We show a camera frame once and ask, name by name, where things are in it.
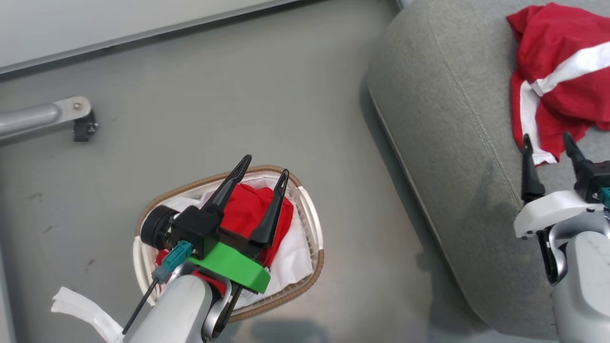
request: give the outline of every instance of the gray floor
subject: gray floor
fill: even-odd
[[[88,144],[63,128],[0,147],[19,342],[102,342],[51,297],[70,287],[124,323],[140,211],[246,153],[302,180],[326,264],[308,293],[219,342],[533,342],[470,312],[366,96],[393,15],[382,0],[311,2],[3,76],[0,111],[84,95],[101,124]]]

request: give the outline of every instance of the gray ottoman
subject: gray ottoman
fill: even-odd
[[[608,0],[567,0],[610,16]],[[522,208],[509,80],[516,42],[506,15],[527,0],[416,0],[394,20],[369,89],[430,226],[473,310],[501,333],[556,337],[537,243],[515,238]],[[579,143],[610,159],[610,133]],[[539,168],[547,192],[575,181],[565,156]]]

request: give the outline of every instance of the black cable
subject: black cable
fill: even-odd
[[[125,328],[123,329],[123,332],[122,332],[123,335],[125,335],[127,333],[127,330],[129,330],[131,325],[134,323],[135,318],[138,316],[138,313],[140,313],[140,310],[142,310],[142,306],[144,306],[144,303],[146,302],[146,299],[148,299],[148,297],[151,295],[151,293],[153,292],[153,289],[155,288],[157,283],[159,283],[159,279],[158,278],[154,278],[152,283],[151,283],[151,285],[150,285],[150,287],[148,288],[148,290],[146,291],[146,293],[144,294],[144,296],[140,300],[140,303],[138,304],[138,307],[135,308],[135,311],[131,315],[131,318],[129,318],[129,321],[127,322],[127,324],[125,324]]]

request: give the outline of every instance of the floor stain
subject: floor stain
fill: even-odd
[[[30,195],[27,199],[30,201],[32,201],[34,199],[38,199],[39,202],[42,202],[42,193],[36,192],[36,193]]]
[[[91,259],[91,261],[89,261],[89,262],[87,263],[87,266],[85,267],[85,273],[88,273],[88,272],[89,272],[89,268],[92,266],[92,264],[93,264],[94,262],[95,262],[95,258],[94,258],[94,259]]]

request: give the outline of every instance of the white tape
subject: white tape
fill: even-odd
[[[65,313],[93,325],[107,343],[123,343],[123,328],[96,303],[62,287],[53,297],[51,312]]]

